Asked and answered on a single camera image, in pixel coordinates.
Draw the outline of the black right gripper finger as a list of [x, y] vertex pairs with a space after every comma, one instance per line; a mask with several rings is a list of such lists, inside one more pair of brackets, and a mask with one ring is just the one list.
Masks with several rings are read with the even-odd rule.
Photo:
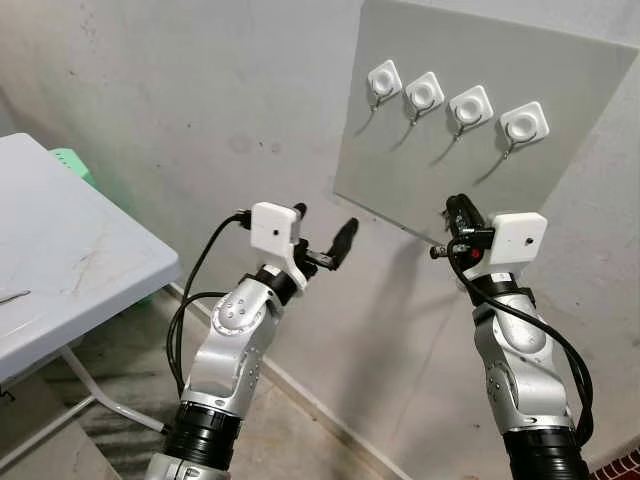
[[452, 195], [445, 200], [445, 225], [452, 237], [466, 236], [483, 229], [483, 215], [467, 195]]

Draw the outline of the green plastic crate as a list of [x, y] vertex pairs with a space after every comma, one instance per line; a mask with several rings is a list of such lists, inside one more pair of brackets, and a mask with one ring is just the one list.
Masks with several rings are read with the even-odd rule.
[[79, 178], [97, 189], [97, 183], [88, 166], [84, 164], [81, 156], [73, 148], [51, 148], [50, 154], [59, 161], [61, 165], [67, 166], [70, 172], [76, 173]]

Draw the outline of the white folding table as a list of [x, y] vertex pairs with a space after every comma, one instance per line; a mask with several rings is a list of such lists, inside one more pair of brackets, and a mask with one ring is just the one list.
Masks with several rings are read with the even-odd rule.
[[0, 381], [59, 356], [90, 389], [0, 458], [0, 471], [100, 403], [160, 433], [163, 420], [111, 399], [70, 349], [73, 340], [178, 278], [177, 252], [61, 165], [27, 133], [0, 137]]

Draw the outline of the red brick pattern block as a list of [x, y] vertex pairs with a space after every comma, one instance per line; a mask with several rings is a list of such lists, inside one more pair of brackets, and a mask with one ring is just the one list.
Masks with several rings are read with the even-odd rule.
[[640, 480], [640, 454], [631, 451], [596, 468], [588, 480]]

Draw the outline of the grey wall board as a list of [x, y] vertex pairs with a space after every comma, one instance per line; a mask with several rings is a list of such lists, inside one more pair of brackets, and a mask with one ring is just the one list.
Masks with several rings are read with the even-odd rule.
[[[484, 212], [536, 211], [607, 109], [635, 47], [399, 0], [365, 0], [358, 23], [346, 129], [334, 191], [424, 239], [447, 241], [445, 200], [467, 195]], [[369, 110], [366, 74], [393, 59], [402, 90]], [[410, 125], [403, 87], [434, 72], [444, 102]], [[489, 122], [454, 137], [448, 108], [483, 84]], [[499, 115], [539, 101], [544, 140], [503, 157]]]

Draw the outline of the white square wall hook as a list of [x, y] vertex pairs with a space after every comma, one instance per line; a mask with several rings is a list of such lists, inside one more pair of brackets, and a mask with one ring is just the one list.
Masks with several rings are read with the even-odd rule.
[[550, 125], [539, 101], [527, 102], [513, 110], [499, 115], [500, 131], [507, 138], [503, 157], [512, 154], [517, 148], [544, 140], [550, 134]]
[[366, 74], [366, 84], [370, 92], [369, 110], [375, 113], [384, 102], [402, 90], [403, 83], [394, 60], [388, 58]]
[[475, 84], [474, 87], [458, 93], [448, 102], [449, 111], [457, 124], [454, 137], [461, 137], [472, 128], [489, 122], [493, 118], [494, 110], [492, 102], [486, 95], [483, 84]]
[[444, 102], [443, 88], [431, 70], [407, 83], [407, 86], [403, 87], [403, 96], [410, 125], [419, 123], [424, 116], [439, 108]]

